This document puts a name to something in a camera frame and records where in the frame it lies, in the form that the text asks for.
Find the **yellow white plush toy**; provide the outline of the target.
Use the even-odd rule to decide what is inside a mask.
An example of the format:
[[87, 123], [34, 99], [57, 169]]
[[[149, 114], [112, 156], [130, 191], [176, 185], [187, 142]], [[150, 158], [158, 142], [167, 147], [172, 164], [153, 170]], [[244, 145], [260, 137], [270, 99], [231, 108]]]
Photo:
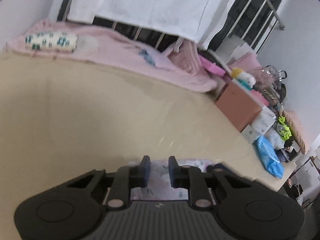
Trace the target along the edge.
[[253, 86], [256, 84], [255, 77], [241, 68], [233, 68], [231, 71], [231, 77], [233, 79], [237, 79], [248, 89], [252, 89]]

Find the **magenta pink flat box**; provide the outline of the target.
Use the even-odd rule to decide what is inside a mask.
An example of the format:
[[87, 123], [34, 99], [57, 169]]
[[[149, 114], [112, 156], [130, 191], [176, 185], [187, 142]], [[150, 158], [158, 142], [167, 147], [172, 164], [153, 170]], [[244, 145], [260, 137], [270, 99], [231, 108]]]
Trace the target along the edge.
[[225, 75], [226, 71], [223, 68], [219, 67], [216, 63], [209, 61], [201, 55], [199, 56], [199, 59], [202, 67], [209, 73], [217, 75], [219, 77], [223, 77]]

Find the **brown cardboard box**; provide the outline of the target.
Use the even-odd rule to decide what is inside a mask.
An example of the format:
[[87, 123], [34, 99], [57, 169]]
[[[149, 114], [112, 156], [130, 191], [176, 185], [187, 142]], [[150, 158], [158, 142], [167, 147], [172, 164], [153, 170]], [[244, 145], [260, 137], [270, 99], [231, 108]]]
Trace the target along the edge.
[[223, 87], [215, 100], [215, 105], [239, 132], [250, 125], [265, 106], [237, 81], [232, 81]]

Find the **white printed carton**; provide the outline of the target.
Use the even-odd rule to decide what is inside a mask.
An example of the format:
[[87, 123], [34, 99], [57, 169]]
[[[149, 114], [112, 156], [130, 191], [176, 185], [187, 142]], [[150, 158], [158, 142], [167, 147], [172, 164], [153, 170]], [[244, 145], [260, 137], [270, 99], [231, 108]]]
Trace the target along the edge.
[[264, 135], [275, 122], [275, 113], [264, 106], [255, 120], [247, 125], [241, 134], [249, 144], [253, 144], [253, 142]]

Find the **pink blanket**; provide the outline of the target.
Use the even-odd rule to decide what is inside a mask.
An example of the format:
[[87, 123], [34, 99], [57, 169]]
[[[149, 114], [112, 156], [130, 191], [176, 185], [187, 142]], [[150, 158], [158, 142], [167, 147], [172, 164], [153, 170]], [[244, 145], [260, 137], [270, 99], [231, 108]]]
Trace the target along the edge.
[[[78, 34], [76, 50], [64, 53], [25, 48], [27, 35], [44, 31]], [[33, 56], [117, 67], [200, 93], [217, 88], [217, 81], [201, 65], [195, 43], [189, 40], [183, 40], [180, 45], [172, 44], [161, 53], [110, 28], [42, 20], [24, 35], [9, 41], [6, 46], [15, 52]]]

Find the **metal window railing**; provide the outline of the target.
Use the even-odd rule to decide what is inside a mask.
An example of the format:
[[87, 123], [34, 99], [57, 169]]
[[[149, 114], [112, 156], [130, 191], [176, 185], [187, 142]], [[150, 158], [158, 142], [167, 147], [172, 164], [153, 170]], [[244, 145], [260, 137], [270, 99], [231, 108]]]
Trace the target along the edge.
[[286, 29], [271, 0], [247, 0], [225, 38], [238, 37], [260, 54], [275, 30]]

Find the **floral pink white garment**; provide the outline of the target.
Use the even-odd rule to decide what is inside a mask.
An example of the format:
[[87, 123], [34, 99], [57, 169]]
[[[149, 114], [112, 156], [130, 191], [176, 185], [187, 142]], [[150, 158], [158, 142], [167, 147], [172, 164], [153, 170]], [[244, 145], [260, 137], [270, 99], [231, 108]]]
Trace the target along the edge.
[[131, 190], [132, 200], [188, 200], [188, 191], [171, 187], [168, 160], [151, 160], [146, 188]]

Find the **white hanging sheet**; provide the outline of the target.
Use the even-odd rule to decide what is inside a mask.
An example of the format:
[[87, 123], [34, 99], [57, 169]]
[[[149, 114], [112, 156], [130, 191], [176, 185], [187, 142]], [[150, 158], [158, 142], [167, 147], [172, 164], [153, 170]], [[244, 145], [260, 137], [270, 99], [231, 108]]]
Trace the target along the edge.
[[186, 38], [207, 49], [235, 0], [72, 0], [68, 20], [99, 17]]

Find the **green floral small pillow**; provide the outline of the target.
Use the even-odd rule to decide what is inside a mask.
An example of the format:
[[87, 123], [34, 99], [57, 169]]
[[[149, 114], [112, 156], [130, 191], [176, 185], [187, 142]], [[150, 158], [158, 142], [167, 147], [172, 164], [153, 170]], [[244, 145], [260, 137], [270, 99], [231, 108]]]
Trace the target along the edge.
[[55, 51], [73, 53], [78, 44], [79, 35], [63, 31], [44, 31], [25, 37], [25, 48], [35, 51]]

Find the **blue plastic bag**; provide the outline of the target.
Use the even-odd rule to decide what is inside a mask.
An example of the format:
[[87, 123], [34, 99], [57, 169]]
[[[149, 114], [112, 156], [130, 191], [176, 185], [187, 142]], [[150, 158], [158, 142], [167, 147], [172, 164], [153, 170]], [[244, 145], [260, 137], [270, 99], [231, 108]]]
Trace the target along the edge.
[[255, 141], [255, 146], [258, 157], [265, 170], [272, 176], [282, 179], [285, 169], [271, 143], [264, 136], [260, 136]]

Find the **neon yellow green item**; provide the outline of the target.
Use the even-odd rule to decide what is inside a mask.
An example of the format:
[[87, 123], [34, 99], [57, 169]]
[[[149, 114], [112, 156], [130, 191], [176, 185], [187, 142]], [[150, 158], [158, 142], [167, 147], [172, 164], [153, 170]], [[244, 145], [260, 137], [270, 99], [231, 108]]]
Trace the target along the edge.
[[292, 132], [289, 126], [286, 124], [285, 116], [280, 116], [276, 125], [276, 131], [284, 141], [289, 140], [292, 137]]

